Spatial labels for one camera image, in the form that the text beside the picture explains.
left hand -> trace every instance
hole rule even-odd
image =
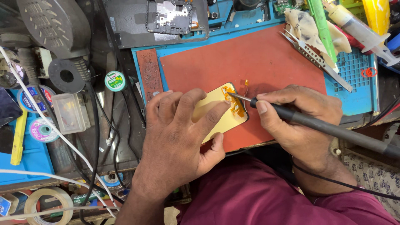
[[[210,150],[200,154],[202,141],[230,108],[230,102],[220,102],[193,123],[195,105],[206,96],[199,88],[186,94],[168,91],[147,104],[143,156],[132,179],[136,194],[164,200],[174,189],[207,173],[225,157],[222,133],[214,137]]]

green label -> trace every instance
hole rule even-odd
[[[106,77],[106,82],[111,88],[118,89],[124,85],[124,78],[119,73],[112,73]]]
[[[105,195],[103,192],[101,192],[101,191],[96,191],[96,192],[100,195],[100,197],[106,196],[106,195]],[[84,199],[86,198],[87,195],[88,195],[88,194],[83,194],[83,195],[75,196],[75,197],[73,198],[74,203],[82,203],[82,202],[84,201]],[[96,197],[96,195],[92,192],[92,193],[90,194],[90,196],[89,196],[89,201],[90,201],[90,200],[93,200],[93,199],[95,199],[95,198],[97,198],[97,197]]]

fingernail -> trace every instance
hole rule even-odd
[[[267,111],[267,104],[266,101],[257,101],[256,102],[257,110],[259,114],[263,114]]]

circuit board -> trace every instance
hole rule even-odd
[[[275,9],[276,12],[278,12],[278,16],[283,15],[286,8],[291,8],[291,9],[296,9],[296,10],[303,11],[303,10],[307,10],[308,9],[308,5],[307,4],[303,4],[300,7],[295,7],[295,6],[292,5],[292,3],[290,1],[289,2],[285,2],[283,4],[278,4],[278,3],[274,4],[274,9]]]
[[[243,118],[245,111],[242,104],[240,103],[240,100],[228,94],[228,92],[235,93],[235,91],[228,86],[222,87],[221,90],[224,93],[225,100],[230,101],[234,104],[234,106],[230,109],[230,111],[232,112],[235,119],[238,120],[240,118]]]

yellow screwdriver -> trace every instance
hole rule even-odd
[[[17,166],[20,164],[22,159],[22,143],[24,141],[26,118],[28,112],[22,108],[22,116],[17,118],[17,123],[15,124],[14,142],[12,144],[11,152],[11,165]]]

